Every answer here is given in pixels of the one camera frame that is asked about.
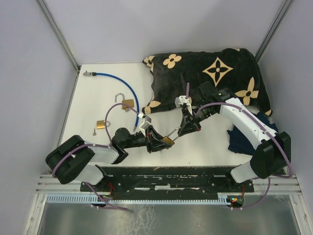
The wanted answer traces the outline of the large brass padlock with keys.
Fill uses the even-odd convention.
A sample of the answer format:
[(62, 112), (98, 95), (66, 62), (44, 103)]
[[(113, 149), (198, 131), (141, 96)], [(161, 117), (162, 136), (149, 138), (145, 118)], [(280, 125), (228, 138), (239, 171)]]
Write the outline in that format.
[(164, 136), (162, 141), (165, 142), (166, 144), (172, 146), (175, 144), (175, 141), (170, 139), (170, 136), (175, 133), (176, 131), (178, 131), (180, 129), (180, 127), (175, 128), (172, 132), (170, 132), (167, 136)]

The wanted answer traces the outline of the brass padlock with key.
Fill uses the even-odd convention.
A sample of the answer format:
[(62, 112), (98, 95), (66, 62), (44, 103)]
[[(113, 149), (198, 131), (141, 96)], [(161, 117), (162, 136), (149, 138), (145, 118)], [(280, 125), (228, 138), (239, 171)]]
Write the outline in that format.
[(121, 101), (122, 109), (125, 112), (128, 112), (130, 108), (134, 108), (134, 100), (133, 99), (126, 99), (123, 93), (117, 93), (114, 97), (115, 103)]

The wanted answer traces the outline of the small brass padlock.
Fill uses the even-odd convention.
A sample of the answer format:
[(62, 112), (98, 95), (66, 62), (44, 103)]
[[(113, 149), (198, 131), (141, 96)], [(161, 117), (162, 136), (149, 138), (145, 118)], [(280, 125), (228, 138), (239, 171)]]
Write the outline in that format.
[(96, 122), (96, 129), (105, 129), (107, 127), (110, 127), (111, 123), (109, 121), (105, 120), (98, 120)]

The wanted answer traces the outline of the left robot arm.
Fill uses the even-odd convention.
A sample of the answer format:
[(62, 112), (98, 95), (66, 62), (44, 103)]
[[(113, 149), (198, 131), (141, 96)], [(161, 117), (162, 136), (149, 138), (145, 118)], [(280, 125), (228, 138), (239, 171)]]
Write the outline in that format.
[(129, 155), (125, 151), (127, 148), (146, 147), (148, 153), (152, 153), (168, 149), (174, 143), (169, 137), (157, 133), (151, 125), (144, 132), (135, 134), (130, 134), (126, 128), (119, 128), (111, 145), (86, 142), (79, 135), (74, 135), (49, 153), (45, 162), (52, 171), (52, 176), (61, 184), (78, 180), (103, 191), (108, 186), (108, 179), (99, 167), (91, 163), (116, 165)]

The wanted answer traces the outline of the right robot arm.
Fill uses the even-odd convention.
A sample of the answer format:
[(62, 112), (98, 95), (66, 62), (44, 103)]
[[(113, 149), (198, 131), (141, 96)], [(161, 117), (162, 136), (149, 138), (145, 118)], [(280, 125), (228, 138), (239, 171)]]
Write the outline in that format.
[(236, 191), (247, 180), (275, 176), (285, 167), (289, 169), (286, 177), (293, 175), (289, 134), (278, 133), (257, 119), (230, 89), (216, 90), (209, 82), (205, 82), (196, 89), (196, 95), (200, 99), (198, 106), (192, 106), (189, 94), (175, 99), (176, 107), (182, 111), (179, 137), (200, 131), (200, 122), (214, 114), (220, 114), (244, 134), (255, 150), (248, 162), (226, 174), (226, 189)]

